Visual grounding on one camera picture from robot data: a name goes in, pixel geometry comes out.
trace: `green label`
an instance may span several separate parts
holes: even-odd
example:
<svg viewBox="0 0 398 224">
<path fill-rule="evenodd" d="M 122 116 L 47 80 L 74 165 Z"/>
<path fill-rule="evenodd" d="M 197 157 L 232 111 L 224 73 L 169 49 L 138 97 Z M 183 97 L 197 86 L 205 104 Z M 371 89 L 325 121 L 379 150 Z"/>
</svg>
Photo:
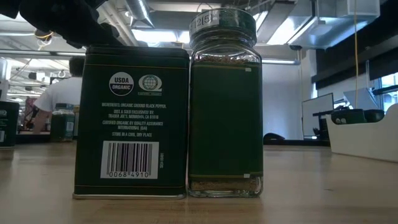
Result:
<svg viewBox="0 0 398 224">
<path fill-rule="evenodd" d="M 75 116 L 72 114 L 56 114 L 51 117 L 50 137 L 52 141 L 71 140 Z"/>
<path fill-rule="evenodd" d="M 191 72 L 189 177 L 262 175 L 261 65 L 202 62 Z"/>
<path fill-rule="evenodd" d="M 182 194 L 187 110 L 188 60 L 90 55 L 75 193 Z"/>
</svg>

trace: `label on lid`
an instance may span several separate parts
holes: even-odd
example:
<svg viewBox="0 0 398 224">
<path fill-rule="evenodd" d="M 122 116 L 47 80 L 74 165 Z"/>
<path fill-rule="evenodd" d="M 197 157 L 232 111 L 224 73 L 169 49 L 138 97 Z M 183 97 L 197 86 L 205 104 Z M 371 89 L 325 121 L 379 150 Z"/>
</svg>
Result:
<svg viewBox="0 0 398 224">
<path fill-rule="evenodd" d="M 189 25 L 190 35 L 198 32 L 199 30 L 205 27 L 219 25 L 220 24 L 219 14 L 220 14 L 219 10 L 208 11 L 194 18 L 194 20 L 192 20 L 192 22 Z"/>
</svg>

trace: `jar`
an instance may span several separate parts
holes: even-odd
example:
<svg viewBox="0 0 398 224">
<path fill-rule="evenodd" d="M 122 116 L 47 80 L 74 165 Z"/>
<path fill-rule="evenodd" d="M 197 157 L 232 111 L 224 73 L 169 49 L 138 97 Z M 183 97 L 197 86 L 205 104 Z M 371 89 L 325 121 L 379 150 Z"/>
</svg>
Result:
<svg viewBox="0 0 398 224">
<path fill-rule="evenodd" d="M 73 127 L 75 114 L 73 105 L 68 103 L 57 103 L 51 117 L 50 139 L 52 142 L 73 141 Z"/>
<path fill-rule="evenodd" d="M 212 9 L 190 24 L 188 191 L 194 197 L 262 192 L 262 64 L 256 22 L 239 9 Z"/>
<path fill-rule="evenodd" d="M 73 137 L 77 138 L 77 131 L 79 128 L 79 111 L 80 111 L 80 105 L 75 105 L 73 107 L 73 112 L 75 114 L 75 128 L 73 130 Z"/>
</svg>

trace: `person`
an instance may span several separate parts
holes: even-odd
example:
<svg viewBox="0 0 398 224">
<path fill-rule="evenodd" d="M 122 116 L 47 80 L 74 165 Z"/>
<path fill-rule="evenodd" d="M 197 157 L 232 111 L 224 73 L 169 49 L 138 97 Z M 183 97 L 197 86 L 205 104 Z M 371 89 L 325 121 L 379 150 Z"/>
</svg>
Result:
<svg viewBox="0 0 398 224">
<path fill-rule="evenodd" d="M 80 104 L 84 64 L 85 59 L 83 57 L 72 57 L 69 60 L 69 72 L 72 77 L 50 85 L 34 102 L 39 112 L 35 117 L 33 134 L 40 134 L 47 117 L 51 117 L 57 103 Z"/>
</svg>

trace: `wooden tabletop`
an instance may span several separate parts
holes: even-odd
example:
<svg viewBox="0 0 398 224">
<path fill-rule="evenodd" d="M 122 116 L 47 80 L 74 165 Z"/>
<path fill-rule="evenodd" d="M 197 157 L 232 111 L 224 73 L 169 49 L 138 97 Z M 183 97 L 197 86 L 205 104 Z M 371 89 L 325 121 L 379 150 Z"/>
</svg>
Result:
<svg viewBox="0 0 398 224">
<path fill-rule="evenodd" d="M 74 200 L 75 143 L 0 161 L 0 223 L 398 223 L 398 164 L 328 148 L 264 152 L 260 198 Z"/>
</svg>

